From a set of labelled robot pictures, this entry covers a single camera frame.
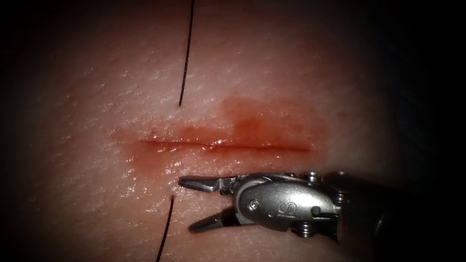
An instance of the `wet skin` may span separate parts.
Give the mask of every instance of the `wet skin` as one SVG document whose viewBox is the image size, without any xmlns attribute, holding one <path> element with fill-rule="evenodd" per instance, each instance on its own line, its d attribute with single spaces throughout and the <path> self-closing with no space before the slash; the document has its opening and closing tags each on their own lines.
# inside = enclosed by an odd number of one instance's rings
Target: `wet skin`
<svg viewBox="0 0 466 262">
<path fill-rule="evenodd" d="M 18 90 L 11 203 L 25 253 L 66 261 L 353 260 L 262 227 L 192 235 L 231 198 L 180 176 L 342 170 L 396 186 L 402 163 L 381 62 L 350 7 L 116 4 L 35 43 Z"/>
</svg>

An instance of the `skin surface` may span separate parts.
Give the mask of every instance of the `skin surface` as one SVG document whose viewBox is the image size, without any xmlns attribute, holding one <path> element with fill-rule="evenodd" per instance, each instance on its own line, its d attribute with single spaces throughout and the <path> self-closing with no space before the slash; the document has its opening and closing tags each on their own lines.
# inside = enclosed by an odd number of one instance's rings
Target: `skin surface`
<svg viewBox="0 0 466 262">
<path fill-rule="evenodd" d="M 341 170 L 404 174 L 388 81 L 351 6 L 196 1 L 115 4 L 34 42 L 14 88 L 17 238 L 36 258 L 351 261 L 328 240 L 262 227 L 192 235 L 232 199 L 185 175 Z"/>
</svg>

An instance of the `blood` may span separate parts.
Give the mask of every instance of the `blood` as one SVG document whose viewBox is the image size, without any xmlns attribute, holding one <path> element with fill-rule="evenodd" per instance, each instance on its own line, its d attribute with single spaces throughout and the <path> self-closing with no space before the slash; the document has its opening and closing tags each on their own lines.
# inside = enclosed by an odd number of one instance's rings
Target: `blood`
<svg viewBox="0 0 466 262">
<path fill-rule="evenodd" d="M 212 110 L 219 112 L 214 118 L 205 116 L 193 123 L 160 117 L 116 129 L 112 137 L 121 145 L 129 168 L 146 175 L 186 172 L 196 163 L 215 164 L 225 174 L 238 169 L 289 172 L 296 165 L 327 159 L 327 125 L 309 104 L 234 95 Z"/>
</svg>

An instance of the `red wound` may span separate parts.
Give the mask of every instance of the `red wound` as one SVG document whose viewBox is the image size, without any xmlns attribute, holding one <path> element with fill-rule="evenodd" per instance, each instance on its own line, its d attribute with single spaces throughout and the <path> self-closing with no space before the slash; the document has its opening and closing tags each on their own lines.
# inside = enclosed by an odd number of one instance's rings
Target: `red wound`
<svg viewBox="0 0 466 262">
<path fill-rule="evenodd" d="M 146 175 L 198 173 L 194 166 L 205 163 L 217 166 L 219 175 L 297 172 L 327 159 L 326 124 L 308 104 L 231 96 L 211 110 L 218 110 L 218 117 L 206 115 L 195 123 L 160 118 L 116 129 L 112 138 L 129 168 Z"/>
</svg>

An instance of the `black suture thread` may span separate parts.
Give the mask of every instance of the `black suture thread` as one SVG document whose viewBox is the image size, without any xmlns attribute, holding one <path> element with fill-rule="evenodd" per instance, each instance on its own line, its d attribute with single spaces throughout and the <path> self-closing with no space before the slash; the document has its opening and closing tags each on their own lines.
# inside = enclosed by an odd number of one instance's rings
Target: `black suture thread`
<svg viewBox="0 0 466 262">
<path fill-rule="evenodd" d="M 194 14 L 194 0 L 191 0 L 191 18 L 189 20 L 188 48 L 186 49 L 186 61 L 184 62 L 183 84 L 181 85 L 180 102 L 178 103 L 178 106 L 181 106 L 181 101 L 183 100 L 183 94 L 184 94 L 184 84 L 186 83 L 186 72 L 188 69 L 188 60 L 189 60 L 189 46 L 191 45 L 191 32 L 193 31 L 193 14 Z"/>
<path fill-rule="evenodd" d="M 164 250 L 165 239 L 166 239 L 166 235 L 168 234 L 168 226 L 170 226 L 170 219 L 171 219 L 171 213 L 173 212 L 174 202 L 175 202 L 175 198 L 172 196 L 171 202 L 170 202 L 170 210 L 168 211 L 168 218 L 166 219 L 165 232 L 164 232 L 164 236 L 162 237 L 162 242 L 160 243 L 159 254 L 157 255 L 156 262 L 159 262 L 160 258 L 162 257 L 162 250 Z"/>
</svg>

